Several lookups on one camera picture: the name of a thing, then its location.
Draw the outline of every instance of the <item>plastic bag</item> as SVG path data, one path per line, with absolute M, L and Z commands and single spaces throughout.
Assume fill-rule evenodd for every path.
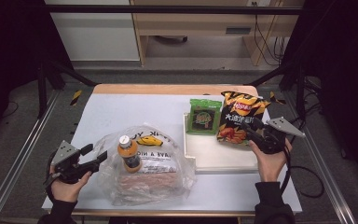
M 127 135 L 136 140 L 142 168 L 128 173 L 117 153 L 118 139 Z M 162 131 L 149 125 L 134 126 L 112 133 L 97 142 L 94 150 L 107 150 L 100 165 L 98 185 L 113 205 L 137 205 L 186 197 L 196 182 L 195 166 L 178 145 Z

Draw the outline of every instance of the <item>black sleeve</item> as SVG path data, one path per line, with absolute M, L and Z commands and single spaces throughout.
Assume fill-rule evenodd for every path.
M 260 198 L 255 206 L 255 224 L 295 223 L 292 208 L 283 203 L 280 182 L 259 182 L 255 187 Z
M 51 212 L 39 218 L 37 224 L 76 224 L 71 214 L 77 203 L 54 201 Z

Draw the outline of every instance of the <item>food package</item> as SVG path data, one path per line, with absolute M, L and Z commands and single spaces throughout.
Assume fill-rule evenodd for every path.
M 270 102 L 247 93 L 223 91 L 225 97 L 220 117 L 217 140 L 233 144 L 248 145 L 246 131 L 242 129 L 244 121 L 253 127 L 254 117 L 263 118 Z
M 117 153 L 118 138 L 127 135 L 138 144 L 142 168 L 127 172 Z M 102 138 L 94 150 L 107 150 L 100 165 L 98 185 L 113 205 L 137 205 L 185 197 L 196 182 L 195 166 L 164 132 L 150 126 L 133 126 Z
M 208 99 L 190 99 L 190 104 L 187 132 L 215 135 L 219 125 L 222 102 Z

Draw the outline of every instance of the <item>person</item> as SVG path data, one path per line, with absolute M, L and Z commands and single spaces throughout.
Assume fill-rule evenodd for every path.
M 287 150 L 293 148 L 285 139 Z M 260 182 L 255 184 L 260 203 L 255 206 L 255 224 L 292 224 L 295 216 L 290 205 L 283 203 L 278 176 L 286 163 L 284 152 L 265 154 L 253 141 L 249 146 L 257 157 Z
M 290 205 L 283 202 L 278 182 L 279 173 L 286 163 L 284 153 L 265 154 L 253 141 L 249 141 L 249 146 L 257 157 L 260 174 L 260 182 L 255 184 L 260 199 L 260 203 L 255 206 L 255 224 L 295 223 Z M 286 147 L 289 152 L 292 150 L 287 139 Z M 54 172 L 54 167 L 50 167 L 50 172 Z M 51 185 L 54 196 L 51 212 L 42 216 L 38 224 L 76 224 L 71 214 L 77 204 L 78 194 L 90 176 L 91 172 L 86 173 L 73 185 L 65 184 L 59 179 L 55 180 Z
M 54 166 L 50 166 L 50 173 L 54 173 Z M 52 200 L 53 206 L 50 214 L 39 218 L 37 224 L 76 224 L 71 214 L 77 204 L 80 190 L 87 184 L 91 175 L 92 173 L 88 171 L 75 184 L 66 184 L 56 179 L 51 184 L 54 200 Z

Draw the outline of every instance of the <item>bottle label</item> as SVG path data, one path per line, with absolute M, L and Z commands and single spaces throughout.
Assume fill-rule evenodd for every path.
M 123 158 L 123 160 L 126 163 L 126 165 L 130 168 L 135 168 L 141 164 L 141 158 L 138 155 L 128 158 Z

